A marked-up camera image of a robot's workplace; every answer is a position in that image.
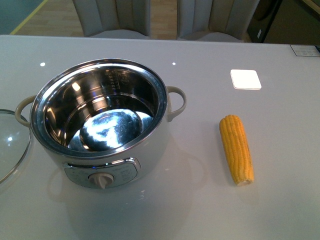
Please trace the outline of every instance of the pot handle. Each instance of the pot handle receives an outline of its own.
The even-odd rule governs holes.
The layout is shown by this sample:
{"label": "pot handle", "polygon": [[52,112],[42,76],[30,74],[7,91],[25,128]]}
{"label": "pot handle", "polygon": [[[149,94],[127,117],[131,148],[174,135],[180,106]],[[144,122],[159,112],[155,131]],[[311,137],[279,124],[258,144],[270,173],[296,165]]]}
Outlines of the pot handle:
{"label": "pot handle", "polygon": [[184,93],[184,91],[182,91],[178,87],[167,86],[166,89],[167,89],[169,94],[170,93],[179,94],[183,99],[182,106],[179,109],[175,110],[175,111],[171,111],[171,101],[170,101],[170,96],[168,95],[168,115],[167,115],[167,119],[168,119],[168,122],[171,122],[176,116],[178,116],[179,114],[181,114],[185,110],[185,108],[187,106],[187,96]]}
{"label": "pot handle", "polygon": [[30,124],[30,122],[25,121],[21,118],[21,112],[28,104],[31,104],[35,99],[36,99],[35,95],[27,97],[25,100],[23,100],[22,102],[19,103],[19,105],[16,107],[15,112],[14,112],[15,119],[20,124],[22,124],[28,128],[31,128],[31,124]]}

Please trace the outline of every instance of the control panel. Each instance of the control panel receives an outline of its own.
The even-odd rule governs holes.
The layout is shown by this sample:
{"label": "control panel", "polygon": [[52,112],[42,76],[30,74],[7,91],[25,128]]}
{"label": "control panel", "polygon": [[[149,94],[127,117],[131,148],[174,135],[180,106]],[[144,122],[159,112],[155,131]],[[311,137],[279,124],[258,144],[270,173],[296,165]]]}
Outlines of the control panel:
{"label": "control panel", "polygon": [[132,181],[141,168],[138,159],[130,157],[102,165],[63,164],[65,174],[75,184],[87,188],[106,189]]}

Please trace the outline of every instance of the glass lid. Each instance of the glass lid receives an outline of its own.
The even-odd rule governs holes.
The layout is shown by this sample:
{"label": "glass lid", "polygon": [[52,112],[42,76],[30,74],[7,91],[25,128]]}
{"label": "glass lid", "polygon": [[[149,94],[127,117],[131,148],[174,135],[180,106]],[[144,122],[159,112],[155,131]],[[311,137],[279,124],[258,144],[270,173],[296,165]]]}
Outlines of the glass lid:
{"label": "glass lid", "polygon": [[16,120],[15,112],[0,109],[0,184],[23,161],[30,139],[30,129]]}

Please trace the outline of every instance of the stainless steel inner pot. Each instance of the stainless steel inner pot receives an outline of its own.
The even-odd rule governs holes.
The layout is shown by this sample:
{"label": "stainless steel inner pot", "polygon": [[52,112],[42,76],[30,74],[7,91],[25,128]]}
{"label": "stainless steel inner pot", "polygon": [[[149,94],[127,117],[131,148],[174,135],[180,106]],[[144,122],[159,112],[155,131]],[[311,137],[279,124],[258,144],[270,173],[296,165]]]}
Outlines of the stainless steel inner pot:
{"label": "stainless steel inner pot", "polygon": [[[33,104],[32,130],[47,148],[72,157],[105,156],[134,146],[157,127],[166,111],[167,91],[143,65],[102,59],[56,76]],[[85,131],[88,122],[91,129]],[[108,144],[101,134],[106,135],[110,124]]]}

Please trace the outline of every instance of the gray chair back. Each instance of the gray chair back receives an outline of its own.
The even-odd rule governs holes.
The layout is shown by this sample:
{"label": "gray chair back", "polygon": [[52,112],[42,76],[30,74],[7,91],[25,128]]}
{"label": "gray chair back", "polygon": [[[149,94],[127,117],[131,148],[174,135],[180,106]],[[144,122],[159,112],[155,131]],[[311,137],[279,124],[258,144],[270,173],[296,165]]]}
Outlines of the gray chair back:
{"label": "gray chair back", "polygon": [[150,36],[150,0],[72,0],[85,37],[130,30]]}
{"label": "gray chair back", "polygon": [[177,38],[220,32],[241,40],[259,0],[178,0]]}

